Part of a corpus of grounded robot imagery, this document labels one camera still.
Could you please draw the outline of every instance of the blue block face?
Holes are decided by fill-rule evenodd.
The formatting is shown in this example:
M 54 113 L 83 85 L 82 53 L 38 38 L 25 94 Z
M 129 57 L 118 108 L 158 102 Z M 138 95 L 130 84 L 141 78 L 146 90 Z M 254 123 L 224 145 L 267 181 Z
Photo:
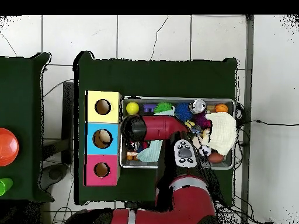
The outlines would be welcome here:
M 118 124 L 87 123 L 87 155 L 117 155 L 118 153 Z M 100 149 L 93 144 L 93 135 L 98 130 L 107 130 L 112 134 L 112 143 L 104 149 Z

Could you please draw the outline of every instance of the shape sorter box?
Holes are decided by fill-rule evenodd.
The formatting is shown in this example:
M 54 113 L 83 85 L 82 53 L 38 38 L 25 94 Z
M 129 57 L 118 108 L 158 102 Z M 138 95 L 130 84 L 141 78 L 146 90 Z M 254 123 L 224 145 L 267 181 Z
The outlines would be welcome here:
M 107 176 L 99 177 L 95 173 L 98 164 L 109 167 Z M 119 157 L 116 155 L 87 155 L 86 185 L 87 186 L 116 186 L 119 179 Z
M 87 122 L 118 124 L 121 95 L 117 92 L 86 91 L 87 94 Z M 97 104 L 105 101 L 109 106 L 108 112 L 99 114 Z
M 93 143 L 96 131 L 105 130 L 111 134 L 112 141 L 106 148 L 98 148 Z M 87 155 L 118 155 L 119 154 L 119 125 L 106 123 L 87 123 Z
M 117 92 L 86 91 L 87 102 L 87 163 L 85 164 L 86 186 L 116 186 L 120 176 L 119 146 L 120 146 L 120 115 L 121 96 Z M 103 112 L 103 103 L 107 111 Z M 101 140 L 100 133 L 105 132 L 107 141 Z M 96 167 L 104 166 L 105 176 L 96 173 Z

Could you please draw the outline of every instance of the green table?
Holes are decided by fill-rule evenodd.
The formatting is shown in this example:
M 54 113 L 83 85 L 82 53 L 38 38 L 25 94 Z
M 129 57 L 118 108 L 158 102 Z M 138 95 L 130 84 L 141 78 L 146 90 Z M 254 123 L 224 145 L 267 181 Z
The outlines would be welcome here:
M 84 166 L 84 101 L 86 90 L 119 92 L 123 96 L 202 97 L 235 99 L 234 58 L 218 61 L 128 61 L 93 59 L 90 52 L 81 52 L 74 61 L 75 115 L 74 137 L 78 160 L 75 168 L 75 202 L 154 201 L 155 169 L 122 169 L 117 186 L 83 185 Z M 232 204 L 233 170 L 216 170 L 221 192 Z
M 12 131 L 19 142 L 17 158 L 0 167 L 0 177 L 13 180 L 1 199 L 52 200 L 37 185 L 42 152 L 41 72 L 49 59 L 48 53 L 0 57 L 0 127 Z

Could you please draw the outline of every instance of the yellow ball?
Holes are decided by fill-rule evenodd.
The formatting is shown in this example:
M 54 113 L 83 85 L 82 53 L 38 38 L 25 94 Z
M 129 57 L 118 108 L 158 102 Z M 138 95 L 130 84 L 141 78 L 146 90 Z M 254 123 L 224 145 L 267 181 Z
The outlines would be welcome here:
M 139 105 L 136 102 L 129 102 L 126 110 L 129 115 L 137 114 L 139 112 Z

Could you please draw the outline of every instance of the pink block face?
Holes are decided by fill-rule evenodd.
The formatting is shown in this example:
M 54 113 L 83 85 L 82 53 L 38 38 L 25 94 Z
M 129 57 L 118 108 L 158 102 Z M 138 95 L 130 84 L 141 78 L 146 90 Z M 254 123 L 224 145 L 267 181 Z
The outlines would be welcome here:
M 105 163 L 109 167 L 109 174 L 105 177 L 98 177 L 95 174 L 95 166 L 98 163 Z M 88 155 L 86 165 L 87 186 L 116 186 L 117 183 L 117 156 L 116 155 Z

